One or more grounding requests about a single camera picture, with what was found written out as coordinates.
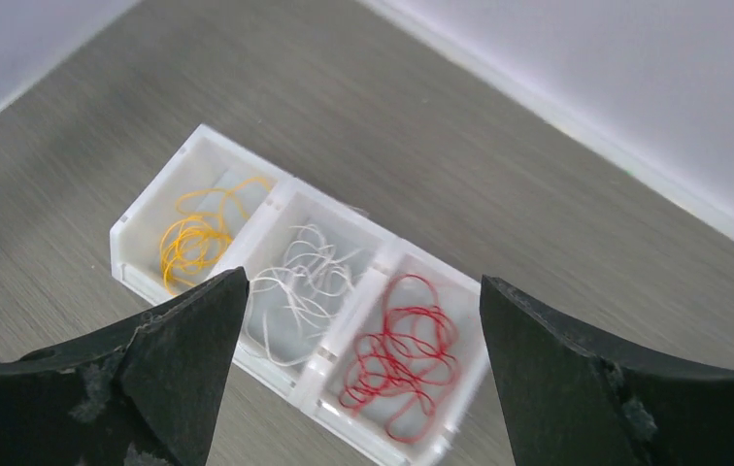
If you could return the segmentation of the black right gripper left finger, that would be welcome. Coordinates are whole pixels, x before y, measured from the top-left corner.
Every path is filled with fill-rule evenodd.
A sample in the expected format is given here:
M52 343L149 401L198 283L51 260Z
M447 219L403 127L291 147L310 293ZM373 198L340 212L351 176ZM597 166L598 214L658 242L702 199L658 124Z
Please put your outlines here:
M223 271L144 312L0 362L0 465L203 465L250 283Z

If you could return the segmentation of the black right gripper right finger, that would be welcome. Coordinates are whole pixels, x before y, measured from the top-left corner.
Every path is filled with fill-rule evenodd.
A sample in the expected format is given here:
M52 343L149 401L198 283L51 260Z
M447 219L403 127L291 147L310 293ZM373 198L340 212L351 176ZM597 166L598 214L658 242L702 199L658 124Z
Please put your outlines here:
M518 465L734 465L734 370L649 349L481 281Z

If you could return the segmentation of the white three-compartment tray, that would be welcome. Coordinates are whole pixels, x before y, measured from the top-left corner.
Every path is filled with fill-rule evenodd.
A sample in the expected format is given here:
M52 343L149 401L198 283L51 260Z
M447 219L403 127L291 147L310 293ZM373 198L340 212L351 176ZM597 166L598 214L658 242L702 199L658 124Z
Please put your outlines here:
M488 366L480 284L207 125L110 232L151 304L250 281L235 363L379 465L435 465Z

